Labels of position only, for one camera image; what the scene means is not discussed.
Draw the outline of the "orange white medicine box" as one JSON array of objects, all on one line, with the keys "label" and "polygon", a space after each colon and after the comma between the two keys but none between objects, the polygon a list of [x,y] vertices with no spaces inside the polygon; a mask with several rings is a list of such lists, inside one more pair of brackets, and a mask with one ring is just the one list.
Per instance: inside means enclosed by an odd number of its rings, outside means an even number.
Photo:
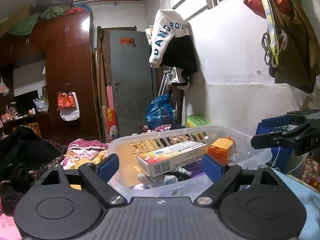
[{"label": "orange white medicine box", "polygon": [[201,142],[184,141],[137,156],[138,166],[149,176],[156,177],[176,170],[178,167],[201,160],[208,145]]}]

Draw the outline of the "olive hanging bag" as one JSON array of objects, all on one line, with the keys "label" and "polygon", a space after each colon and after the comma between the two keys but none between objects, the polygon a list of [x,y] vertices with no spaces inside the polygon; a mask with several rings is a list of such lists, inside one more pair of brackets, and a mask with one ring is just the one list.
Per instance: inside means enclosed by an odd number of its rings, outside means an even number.
[{"label": "olive hanging bag", "polygon": [[278,40],[278,58],[269,60],[275,83],[305,93],[314,91],[319,76],[319,42],[299,0],[270,0]]}]

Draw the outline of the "black television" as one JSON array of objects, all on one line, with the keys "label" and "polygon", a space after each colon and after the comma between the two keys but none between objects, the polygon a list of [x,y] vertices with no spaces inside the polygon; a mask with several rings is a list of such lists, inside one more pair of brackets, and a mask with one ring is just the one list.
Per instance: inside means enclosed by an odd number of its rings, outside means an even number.
[{"label": "black television", "polygon": [[39,99],[37,90],[15,96],[16,110],[18,114],[27,115],[29,114],[29,110],[36,108],[34,103],[35,99]]}]

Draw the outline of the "dark red wooden wardrobe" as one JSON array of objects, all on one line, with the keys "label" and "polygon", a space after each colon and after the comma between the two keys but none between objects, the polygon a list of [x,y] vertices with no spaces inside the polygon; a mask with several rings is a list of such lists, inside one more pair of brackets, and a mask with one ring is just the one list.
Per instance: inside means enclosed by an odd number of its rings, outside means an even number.
[{"label": "dark red wooden wardrobe", "polygon": [[[28,36],[1,37],[1,69],[45,61],[51,134],[58,142],[101,137],[93,82],[92,28],[91,13],[84,11],[42,21]],[[77,120],[61,118],[57,97],[62,92],[76,93]]]}]

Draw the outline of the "white black hanging jacket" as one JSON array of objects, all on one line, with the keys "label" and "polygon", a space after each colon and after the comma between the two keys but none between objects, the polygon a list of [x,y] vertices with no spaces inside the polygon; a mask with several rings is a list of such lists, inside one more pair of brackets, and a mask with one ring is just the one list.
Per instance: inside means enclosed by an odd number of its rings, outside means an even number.
[{"label": "white black hanging jacket", "polygon": [[158,10],[151,35],[150,67],[170,67],[171,84],[187,91],[197,61],[190,31],[182,16],[173,9]]}]

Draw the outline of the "purple tissue pack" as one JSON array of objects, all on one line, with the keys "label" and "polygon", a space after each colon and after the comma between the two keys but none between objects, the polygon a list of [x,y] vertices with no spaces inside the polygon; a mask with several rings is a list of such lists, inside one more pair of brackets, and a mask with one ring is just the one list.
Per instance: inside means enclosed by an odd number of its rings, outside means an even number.
[{"label": "purple tissue pack", "polygon": [[204,172],[202,170],[202,161],[198,160],[193,163],[190,163],[188,165],[183,166],[185,170],[187,170],[189,173],[191,173],[190,177],[195,178],[204,175]]}]

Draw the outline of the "pink floral blanket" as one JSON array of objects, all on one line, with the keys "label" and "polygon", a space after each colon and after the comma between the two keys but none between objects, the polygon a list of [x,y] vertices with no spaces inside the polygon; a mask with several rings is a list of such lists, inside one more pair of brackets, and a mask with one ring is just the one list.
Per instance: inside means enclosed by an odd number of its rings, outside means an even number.
[{"label": "pink floral blanket", "polygon": [[61,166],[64,170],[77,170],[82,164],[99,164],[107,157],[108,146],[99,140],[77,139],[69,144]]}]

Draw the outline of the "grey metal door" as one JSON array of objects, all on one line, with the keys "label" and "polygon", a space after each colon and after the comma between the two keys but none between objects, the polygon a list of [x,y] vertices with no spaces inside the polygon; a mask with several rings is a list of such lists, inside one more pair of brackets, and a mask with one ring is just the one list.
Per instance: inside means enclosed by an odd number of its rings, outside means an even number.
[{"label": "grey metal door", "polygon": [[110,32],[114,108],[121,137],[139,133],[153,100],[150,48],[140,31]]}]

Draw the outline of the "white plastic basket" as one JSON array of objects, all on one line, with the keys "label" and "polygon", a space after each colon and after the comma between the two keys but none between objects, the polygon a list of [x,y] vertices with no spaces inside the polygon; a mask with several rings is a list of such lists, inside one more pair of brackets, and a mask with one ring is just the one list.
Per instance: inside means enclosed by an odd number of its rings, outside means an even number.
[{"label": "white plastic basket", "polygon": [[272,154],[269,149],[255,150],[251,147],[251,137],[237,130],[222,126],[200,126],[168,130],[163,132],[143,133],[121,137],[108,146],[108,154],[119,157],[119,170],[109,184],[127,199],[132,197],[182,197],[195,196],[212,184],[201,169],[201,161],[188,164],[185,170],[191,178],[169,185],[157,185],[153,188],[145,178],[138,179],[143,172],[137,162],[137,156],[164,148],[181,141],[192,140],[211,145],[219,138],[231,138],[235,141],[235,154],[232,162],[244,170],[256,170],[259,165],[268,163]]}]

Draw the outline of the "green yellow box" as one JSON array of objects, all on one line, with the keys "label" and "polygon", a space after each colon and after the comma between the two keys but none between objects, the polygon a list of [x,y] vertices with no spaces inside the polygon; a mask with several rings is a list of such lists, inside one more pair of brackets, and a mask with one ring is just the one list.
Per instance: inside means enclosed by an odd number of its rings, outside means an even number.
[{"label": "green yellow box", "polygon": [[186,119],[186,127],[200,127],[211,125],[211,123],[201,115],[192,114],[189,115]]}]

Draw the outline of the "orange white hanging bag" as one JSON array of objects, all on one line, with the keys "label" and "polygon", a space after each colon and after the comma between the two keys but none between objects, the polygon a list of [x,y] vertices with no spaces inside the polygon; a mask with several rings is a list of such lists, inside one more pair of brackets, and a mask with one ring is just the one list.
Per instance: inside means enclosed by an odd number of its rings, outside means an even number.
[{"label": "orange white hanging bag", "polygon": [[63,121],[75,121],[80,118],[80,108],[75,92],[58,93],[57,111]]}]

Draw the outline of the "blue tote bag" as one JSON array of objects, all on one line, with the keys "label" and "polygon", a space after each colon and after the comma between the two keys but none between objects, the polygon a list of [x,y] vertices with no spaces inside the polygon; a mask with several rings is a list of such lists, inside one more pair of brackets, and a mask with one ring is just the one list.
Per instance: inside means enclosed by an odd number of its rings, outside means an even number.
[{"label": "blue tote bag", "polygon": [[[261,135],[260,134],[260,123],[257,126],[257,130],[256,130],[255,135]],[[289,158],[292,154],[293,148],[280,146],[280,145],[276,145],[276,144],[272,144],[271,146],[267,146],[267,148],[270,148],[271,153],[272,153],[272,159],[268,162],[268,164],[271,167],[276,168],[281,172],[284,172],[284,170],[287,166],[287,163],[289,161]]]}]

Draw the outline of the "blue plastic bag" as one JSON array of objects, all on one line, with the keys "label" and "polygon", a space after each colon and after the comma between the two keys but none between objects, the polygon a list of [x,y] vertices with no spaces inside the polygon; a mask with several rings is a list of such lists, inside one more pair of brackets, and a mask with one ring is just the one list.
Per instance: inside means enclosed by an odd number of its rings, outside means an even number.
[{"label": "blue plastic bag", "polygon": [[163,94],[152,100],[145,119],[150,128],[157,128],[161,125],[172,125],[174,122],[174,113],[170,104],[170,95]]}]

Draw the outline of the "black clothing pile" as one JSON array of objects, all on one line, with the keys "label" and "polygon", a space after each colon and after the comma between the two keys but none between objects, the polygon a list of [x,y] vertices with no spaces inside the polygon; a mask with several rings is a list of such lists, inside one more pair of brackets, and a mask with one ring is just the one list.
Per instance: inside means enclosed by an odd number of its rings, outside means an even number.
[{"label": "black clothing pile", "polygon": [[12,216],[17,203],[63,153],[27,126],[1,140],[1,213]]}]

